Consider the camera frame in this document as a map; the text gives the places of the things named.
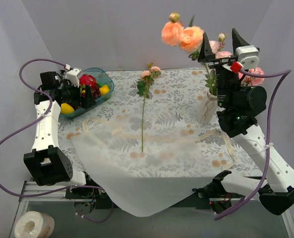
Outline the peach rose stem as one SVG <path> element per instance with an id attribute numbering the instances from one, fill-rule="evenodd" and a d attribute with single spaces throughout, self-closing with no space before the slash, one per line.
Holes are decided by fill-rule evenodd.
<path id="1" fill-rule="evenodd" d="M 171 47 L 178 46 L 189 54 L 188 57 L 192 61 L 196 61 L 200 55 L 204 30 L 194 25 L 194 15 L 186 27 L 180 17 L 181 15 L 178 12 L 169 15 L 169 21 L 161 31 L 161 40 Z"/>

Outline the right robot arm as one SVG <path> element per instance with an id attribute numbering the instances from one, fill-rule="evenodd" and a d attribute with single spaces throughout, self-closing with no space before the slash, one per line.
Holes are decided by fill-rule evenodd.
<path id="1" fill-rule="evenodd" d="M 270 142 L 270 133 L 263 133 L 257 116 L 270 113 L 273 96 L 268 96 L 262 86 L 242 86 L 246 76 L 258 77 L 252 70 L 259 63 L 259 48 L 246 42 L 232 30 L 233 53 L 216 58 L 206 34 L 202 36 L 198 62 L 216 74 L 217 113 L 220 128 L 239 146 L 262 171 L 260 178 L 238 177 L 230 171 L 215 176 L 204 191 L 213 191 L 218 197 L 228 193 L 241 195 L 240 201 L 216 216 L 222 219 L 244 206 L 251 199 L 272 214 L 280 215 L 294 204 L 294 169 L 280 156 Z"/>

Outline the pink rose stem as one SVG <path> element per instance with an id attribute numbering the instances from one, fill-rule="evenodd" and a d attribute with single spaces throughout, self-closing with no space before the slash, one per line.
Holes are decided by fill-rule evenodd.
<path id="1" fill-rule="evenodd" d="M 260 67 L 257 67 L 255 69 L 250 69 L 249 72 L 253 73 L 253 74 L 264 75 L 264 71 Z M 244 86 L 259 86 L 264 81 L 264 78 L 253 77 L 253 76 L 248 76 L 248 75 L 243 76 L 243 74 L 240 72 L 238 73 L 238 77 L 240 79 L 242 87 L 244 87 Z"/>
<path id="2" fill-rule="evenodd" d="M 223 32 L 221 32 L 218 35 L 217 41 L 209 40 L 211 50 L 215 54 L 217 59 L 230 57 L 232 55 L 231 52 L 224 50 L 225 40 L 228 37 L 228 35 L 228 33 L 224 34 Z"/>

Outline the white paper bouquet wrap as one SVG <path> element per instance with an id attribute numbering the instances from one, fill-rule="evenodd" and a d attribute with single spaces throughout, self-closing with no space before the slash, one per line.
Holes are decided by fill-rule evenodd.
<path id="1" fill-rule="evenodd" d="M 212 175 L 184 122 L 125 115 L 72 138 L 90 177 L 122 210 L 147 217 L 207 185 Z"/>

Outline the pink artificial flower bouquet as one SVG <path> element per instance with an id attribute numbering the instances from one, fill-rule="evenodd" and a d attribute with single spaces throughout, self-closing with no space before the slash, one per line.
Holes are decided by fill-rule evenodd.
<path id="1" fill-rule="evenodd" d="M 137 82 L 137 94 L 143 98 L 142 120 L 141 120 L 141 152 L 144 152 L 144 123 L 145 123 L 145 105 L 149 99 L 150 87 L 154 84 L 154 79 L 161 75 L 161 69 L 154 66 L 153 63 L 147 64 L 148 70 L 141 73 L 140 79 Z"/>

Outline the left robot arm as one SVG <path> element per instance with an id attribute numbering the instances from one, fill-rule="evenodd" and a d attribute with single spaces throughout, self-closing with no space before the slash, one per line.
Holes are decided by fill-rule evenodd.
<path id="1" fill-rule="evenodd" d="M 79 68 L 73 68 L 60 77 L 56 72 L 40 74 L 42 84 L 34 93 L 37 124 L 31 152 L 24 154 L 24 163 L 39 186 L 56 183 L 77 186 L 76 191 L 82 198 L 93 195 L 94 187 L 86 172 L 73 169 L 72 162 L 59 148 L 58 127 L 61 105 L 90 109 L 96 101 L 91 88 L 81 88 L 80 78 L 84 75 Z"/>

